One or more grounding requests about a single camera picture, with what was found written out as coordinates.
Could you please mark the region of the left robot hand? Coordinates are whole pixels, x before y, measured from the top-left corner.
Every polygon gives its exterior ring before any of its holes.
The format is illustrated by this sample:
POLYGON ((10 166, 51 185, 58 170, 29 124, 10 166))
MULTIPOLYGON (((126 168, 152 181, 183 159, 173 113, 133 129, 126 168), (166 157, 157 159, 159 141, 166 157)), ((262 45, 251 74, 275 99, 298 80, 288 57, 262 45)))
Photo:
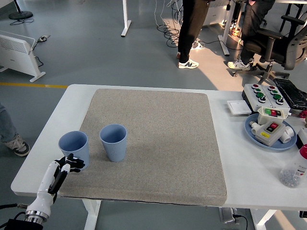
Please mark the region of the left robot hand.
POLYGON ((51 206, 67 175, 70 172, 80 172, 84 166, 84 161, 74 157, 72 153, 68 157, 52 161, 40 183, 36 199, 27 207, 26 217, 46 220, 51 214, 51 206))

